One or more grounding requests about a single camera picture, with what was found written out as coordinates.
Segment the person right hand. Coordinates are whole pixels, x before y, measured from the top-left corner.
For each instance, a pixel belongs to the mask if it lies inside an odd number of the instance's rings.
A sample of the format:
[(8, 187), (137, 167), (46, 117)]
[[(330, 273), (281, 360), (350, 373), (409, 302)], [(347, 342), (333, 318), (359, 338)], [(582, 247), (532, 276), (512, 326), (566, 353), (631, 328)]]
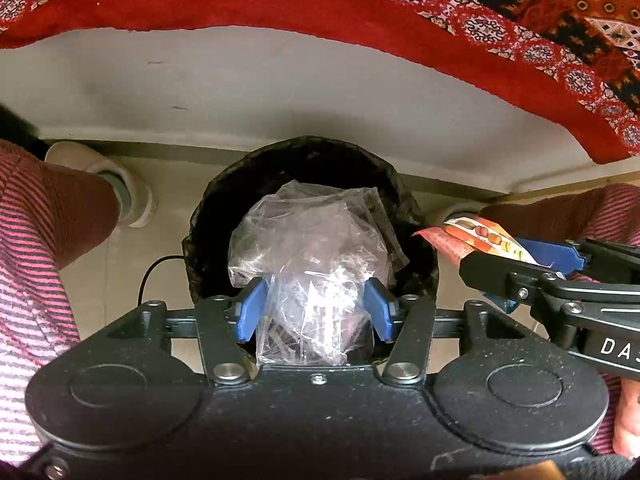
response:
[(640, 455), (640, 384), (634, 380), (620, 380), (620, 400), (614, 422), (613, 450), (627, 458)]

